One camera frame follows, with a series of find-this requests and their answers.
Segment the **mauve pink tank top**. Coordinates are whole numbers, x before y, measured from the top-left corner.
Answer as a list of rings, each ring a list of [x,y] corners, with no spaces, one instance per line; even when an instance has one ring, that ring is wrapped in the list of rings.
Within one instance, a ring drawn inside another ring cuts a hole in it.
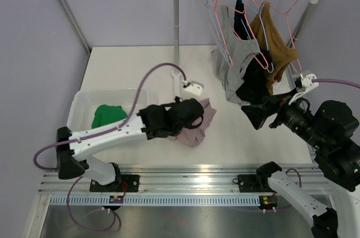
[[[200,100],[201,106],[204,108],[204,117],[201,125],[195,129],[183,128],[177,136],[170,136],[167,139],[170,141],[178,141],[179,143],[194,148],[199,146],[205,139],[205,131],[210,127],[210,124],[217,112],[210,103],[210,98]]]

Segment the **grey tank top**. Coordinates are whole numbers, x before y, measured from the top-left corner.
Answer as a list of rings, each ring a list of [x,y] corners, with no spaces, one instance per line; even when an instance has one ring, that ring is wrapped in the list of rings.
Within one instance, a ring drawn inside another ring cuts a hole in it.
[[[220,80],[228,102],[249,105],[238,97],[236,91],[244,83],[245,70],[253,58],[252,53],[257,53],[258,41],[240,39],[233,32],[227,6],[220,6],[218,12],[223,46],[211,52],[213,72]]]

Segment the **green tank top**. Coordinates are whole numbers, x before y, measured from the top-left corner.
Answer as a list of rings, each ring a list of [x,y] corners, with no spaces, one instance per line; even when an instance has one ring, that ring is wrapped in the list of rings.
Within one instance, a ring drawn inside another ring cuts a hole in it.
[[[92,129],[121,121],[127,117],[121,106],[100,105],[94,112]]]

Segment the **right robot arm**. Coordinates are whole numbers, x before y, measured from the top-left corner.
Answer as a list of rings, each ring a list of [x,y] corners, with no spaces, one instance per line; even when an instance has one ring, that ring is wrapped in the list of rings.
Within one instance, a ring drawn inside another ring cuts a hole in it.
[[[270,128],[284,125],[314,148],[314,160],[331,187],[334,208],[310,196],[273,161],[258,167],[255,174],[237,176],[239,189],[282,195],[306,219],[313,237],[359,237],[359,145],[351,139],[359,121],[343,102],[325,101],[312,114],[301,107],[306,99],[290,96],[269,96],[260,105],[241,109],[255,129],[275,115]]]

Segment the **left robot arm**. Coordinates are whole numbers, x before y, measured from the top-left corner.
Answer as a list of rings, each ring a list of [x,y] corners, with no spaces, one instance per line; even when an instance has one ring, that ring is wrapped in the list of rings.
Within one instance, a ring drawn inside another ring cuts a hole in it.
[[[199,127],[204,112],[198,100],[176,97],[169,104],[149,105],[119,123],[81,132],[60,128],[56,147],[58,178],[86,177],[110,192],[117,191],[122,184],[120,168],[95,158],[96,153],[124,143],[176,136],[184,128]]]

